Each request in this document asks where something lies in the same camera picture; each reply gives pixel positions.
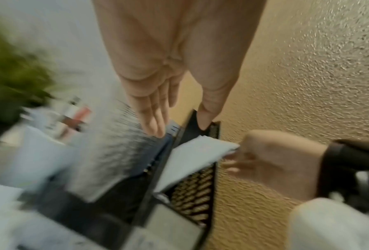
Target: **hand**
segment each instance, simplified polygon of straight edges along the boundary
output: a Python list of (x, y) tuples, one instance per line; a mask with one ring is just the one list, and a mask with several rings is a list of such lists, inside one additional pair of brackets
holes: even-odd
[(236, 83), (266, 0), (93, 0), (100, 30), (144, 131), (162, 137), (189, 71), (207, 129)]
[(229, 175), (258, 182), (283, 195), (313, 199), (319, 166), (327, 146), (289, 133), (250, 131), (240, 147), (225, 157)]

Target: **yellow textured surface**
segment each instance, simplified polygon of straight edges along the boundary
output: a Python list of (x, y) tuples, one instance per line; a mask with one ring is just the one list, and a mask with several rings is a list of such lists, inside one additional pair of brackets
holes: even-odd
[[(182, 123), (200, 101), (200, 87), (186, 76), (171, 117)], [(369, 0), (270, 0), (218, 119), (222, 139), (234, 142), (250, 129), (325, 142), (369, 138)], [(284, 249), (296, 201), (222, 172), (218, 181), (207, 249)]]

